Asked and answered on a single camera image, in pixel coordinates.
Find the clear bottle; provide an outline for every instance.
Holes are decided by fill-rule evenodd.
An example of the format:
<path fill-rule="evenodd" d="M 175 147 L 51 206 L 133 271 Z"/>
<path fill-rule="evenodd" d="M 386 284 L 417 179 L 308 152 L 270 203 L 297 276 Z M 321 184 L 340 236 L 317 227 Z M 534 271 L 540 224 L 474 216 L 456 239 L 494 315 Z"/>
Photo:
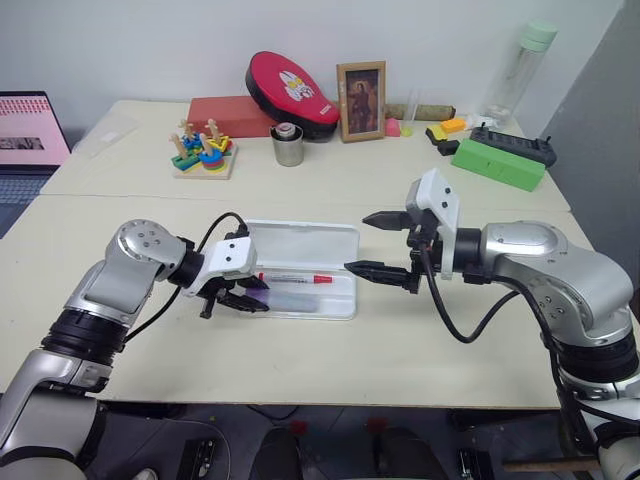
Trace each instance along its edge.
<path fill-rule="evenodd" d="M 532 21 L 527 24 L 518 48 L 490 89 L 481 110 L 482 115 L 495 120 L 497 128 L 504 127 L 513 115 L 557 33 L 558 29 L 549 23 Z"/>

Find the picture frame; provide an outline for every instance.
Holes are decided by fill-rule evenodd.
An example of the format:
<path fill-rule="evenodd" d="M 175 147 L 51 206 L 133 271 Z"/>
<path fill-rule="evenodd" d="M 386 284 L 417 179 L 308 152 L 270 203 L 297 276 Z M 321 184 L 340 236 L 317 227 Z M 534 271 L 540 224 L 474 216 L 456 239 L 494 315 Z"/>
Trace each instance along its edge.
<path fill-rule="evenodd" d="M 336 66 L 343 142 L 384 137 L 386 62 Z"/>

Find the green box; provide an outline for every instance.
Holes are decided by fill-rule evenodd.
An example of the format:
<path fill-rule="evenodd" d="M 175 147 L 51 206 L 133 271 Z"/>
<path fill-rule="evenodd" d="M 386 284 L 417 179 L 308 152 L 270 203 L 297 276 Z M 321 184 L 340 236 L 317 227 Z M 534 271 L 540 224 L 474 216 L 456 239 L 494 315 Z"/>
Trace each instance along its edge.
<path fill-rule="evenodd" d="M 542 163 L 469 138 L 460 142 L 451 164 L 529 192 L 538 186 L 545 171 Z"/>

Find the metal cup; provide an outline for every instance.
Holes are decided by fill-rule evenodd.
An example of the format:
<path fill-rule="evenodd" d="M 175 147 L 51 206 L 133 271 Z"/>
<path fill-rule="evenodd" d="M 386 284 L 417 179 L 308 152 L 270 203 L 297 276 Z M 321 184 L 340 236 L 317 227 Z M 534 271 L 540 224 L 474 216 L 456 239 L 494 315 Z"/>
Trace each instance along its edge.
<path fill-rule="evenodd" d="M 285 122 L 271 127 L 270 132 L 278 163 L 285 167 L 300 165 L 303 160 L 302 129 Z"/>

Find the robotic arm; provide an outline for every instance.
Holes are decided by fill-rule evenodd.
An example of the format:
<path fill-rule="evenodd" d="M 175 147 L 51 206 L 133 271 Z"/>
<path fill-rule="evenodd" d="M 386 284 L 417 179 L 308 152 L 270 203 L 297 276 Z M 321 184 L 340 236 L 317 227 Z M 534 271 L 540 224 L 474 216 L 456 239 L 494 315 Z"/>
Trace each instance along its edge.
<path fill-rule="evenodd" d="M 345 267 L 411 293 L 418 292 L 426 275 L 440 315 L 465 343 L 477 335 L 464 337 L 455 330 L 434 272 L 444 279 L 461 273 L 473 284 L 498 282 L 522 294 L 540 323 L 563 419 L 576 445 L 598 454 L 605 478 L 640 478 L 640 368 L 628 307 L 632 284 L 626 273 L 544 223 L 458 228 L 458 197 L 436 170 L 412 185 L 406 208 L 374 213 L 363 222 L 384 230 L 409 230 L 410 272 L 366 260 Z M 506 303 L 501 302 L 498 308 Z M 486 326 L 482 323 L 477 334 Z"/>
<path fill-rule="evenodd" d="M 256 250 L 237 218 L 238 230 L 203 253 L 149 220 L 118 229 L 104 260 L 85 274 L 2 397 L 0 478 L 84 478 L 76 464 L 90 456 L 104 418 L 97 400 L 85 394 L 106 386 L 113 357 L 123 350 L 154 282 L 167 280 L 188 297 L 204 298 L 205 318 L 216 301 L 243 311 L 268 310 L 230 292 L 236 283 L 267 288 L 253 276 Z"/>

